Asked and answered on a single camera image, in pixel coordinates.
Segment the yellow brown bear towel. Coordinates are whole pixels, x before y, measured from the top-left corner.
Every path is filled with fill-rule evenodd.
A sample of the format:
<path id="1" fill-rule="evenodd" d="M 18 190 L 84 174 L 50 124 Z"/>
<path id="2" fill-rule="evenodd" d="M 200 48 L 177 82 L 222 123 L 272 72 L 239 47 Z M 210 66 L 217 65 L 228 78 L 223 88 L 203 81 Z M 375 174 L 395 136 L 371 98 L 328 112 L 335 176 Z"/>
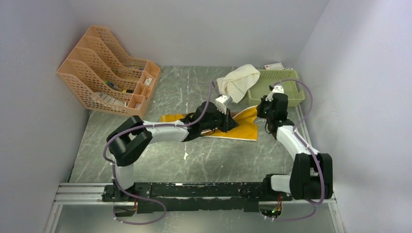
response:
<path id="1" fill-rule="evenodd" d="M 206 106 L 206 102 L 203 102 L 202 105 L 200 105 L 196 111 L 192 113 L 163 115 L 161 117 L 161 122 L 182 121 L 184 124 L 193 123 L 200 117 L 204 109 L 206 109 L 206 112 L 203 117 L 201 117 L 197 123 L 189 126 L 189 134 L 183 140 L 184 142 L 194 140 L 201 136 L 257 141 L 258 125 L 254 123 L 257 118 L 257 110 L 255 106 L 246 108 L 234 116 L 231 114 L 239 126 L 227 133 L 214 129 L 212 126 L 213 114 L 217 111 L 217 107 L 211 102 L 208 106 Z"/>

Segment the orange plastic file organizer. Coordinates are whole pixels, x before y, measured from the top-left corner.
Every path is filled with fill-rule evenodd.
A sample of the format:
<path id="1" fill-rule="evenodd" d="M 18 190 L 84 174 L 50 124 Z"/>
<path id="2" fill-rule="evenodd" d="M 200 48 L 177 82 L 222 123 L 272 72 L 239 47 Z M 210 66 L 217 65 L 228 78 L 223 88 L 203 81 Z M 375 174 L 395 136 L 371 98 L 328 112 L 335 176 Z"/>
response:
<path id="1" fill-rule="evenodd" d="M 144 117 L 161 69 L 130 56 L 108 28 L 92 25 L 56 73 L 86 109 Z"/>

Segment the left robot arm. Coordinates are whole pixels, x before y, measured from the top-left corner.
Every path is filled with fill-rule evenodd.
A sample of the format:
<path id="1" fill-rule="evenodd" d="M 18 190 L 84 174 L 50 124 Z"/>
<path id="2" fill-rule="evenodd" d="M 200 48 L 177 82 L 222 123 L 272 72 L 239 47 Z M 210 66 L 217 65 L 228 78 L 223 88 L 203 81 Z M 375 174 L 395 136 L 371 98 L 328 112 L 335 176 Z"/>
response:
<path id="1" fill-rule="evenodd" d="M 103 194 L 104 201 L 130 201 L 138 193 L 133 180 L 134 163 L 147 146 L 160 142 L 188 142 L 206 131 L 227 133 L 238 127 L 230 110 L 221 111 L 211 102 L 203 102 L 195 112 L 172 122 L 144 121 L 132 116 L 106 139 L 103 157 L 113 168 L 112 193 Z"/>

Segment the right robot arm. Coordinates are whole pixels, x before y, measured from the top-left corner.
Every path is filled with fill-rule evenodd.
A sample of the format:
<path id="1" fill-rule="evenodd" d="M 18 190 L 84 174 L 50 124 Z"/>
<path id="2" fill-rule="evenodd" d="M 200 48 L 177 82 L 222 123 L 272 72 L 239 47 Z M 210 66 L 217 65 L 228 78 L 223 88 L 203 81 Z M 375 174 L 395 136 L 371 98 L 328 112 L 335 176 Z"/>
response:
<path id="1" fill-rule="evenodd" d="M 281 143 L 293 159 L 287 175 L 271 174 L 270 183 L 263 186 L 262 195 L 273 201 L 281 192 L 296 200 L 326 200 L 333 194 L 333 166 L 328 153 L 314 149 L 288 119 L 288 97 L 275 93 L 265 95 L 257 106 L 257 117 L 266 120 L 265 130 Z"/>

